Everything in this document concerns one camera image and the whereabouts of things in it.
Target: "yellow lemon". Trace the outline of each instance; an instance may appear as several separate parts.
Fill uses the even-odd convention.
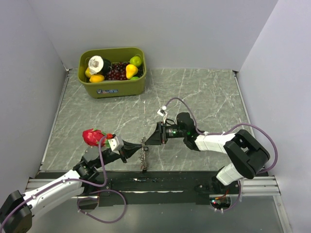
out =
[[[91,83],[99,83],[105,80],[105,77],[101,74],[94,74],[91,76],[91,78],[89,79],[89,81]]]

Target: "toy fruit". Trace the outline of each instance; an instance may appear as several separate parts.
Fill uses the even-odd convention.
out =
[[[90,73],[89,67],[86,69],[85,74],[86,74],[86,76],[87,76],[88,78],[90,78],[90,77],[92,76],[91,73]]]
[[[94,74],[90,77],[89,81],[91,83],[99,83],[105,80],[105,77],[101,74]]]
[[[125,70],[127,79],[131,79],[138,72],[138,68],[132,64],[127,65]]]
[[[82,133],[82,137],[85,143],[87,143],[89,146],[96,146],[96,147],[98,146],[99,141],[104,135],[106,135],[104,132],[97,129],[85,130]],[[102,147],[103,146],[110,147],[109,142],[106,141],[106,139],[102,141]]]
[[[142,60],[140,57],[135,56],[131,58],[130,64],[135,65],[136,67],[140,67],[142,64]]]

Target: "dragon fruit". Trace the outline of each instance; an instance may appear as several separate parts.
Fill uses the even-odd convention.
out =
[[[98,146],[98,143],[100,139],[106,135],[106,133],[102,132],[101,130],[97,129],[89,129],[85,130],[82,133],[82,137],[89,146]],[[109,142],[106,140],[106,138],[102,141],[102,147],[110,147]]]

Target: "marble surface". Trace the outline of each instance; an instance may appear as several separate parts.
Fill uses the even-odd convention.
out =
[[[77,69],[69,81],[59,115],[42,166],[43,171],[69,170],[78,163],[87,145],[82,131],[101,129],[139,143],[155,130],[161,117],[156,114],[171,97],[180,97],[193,110],[198,128],[222,132],[247,122],[246,113],[231,70],[154,69],[146,77],[145,92],[139,96],[93,99],[77,80]],[[187,111],[183,104],[172,101],[169,118]],[[228,165],[227,155],[189,150],[182,139],[170,139],[166,145],[150,146],[149,170],[218,170]],[[140,171],[140,152],[128,159],[106,166],[107,170]]]

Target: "plastic basket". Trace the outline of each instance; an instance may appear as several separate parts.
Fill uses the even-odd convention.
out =
[[[101,56],[111,63],[128,62],[134,56],[142,59],[143,75],[137,80],[103,81],[100,83],[88,83],[85,70],[92,56]],[[90,50],[82,54],[79,64],[78,80],[93,98],[107,98],[116,96],[139,95],[144,91],[146,81],[146,62],[144,52],[138,48],[112,48],[103,50]]]

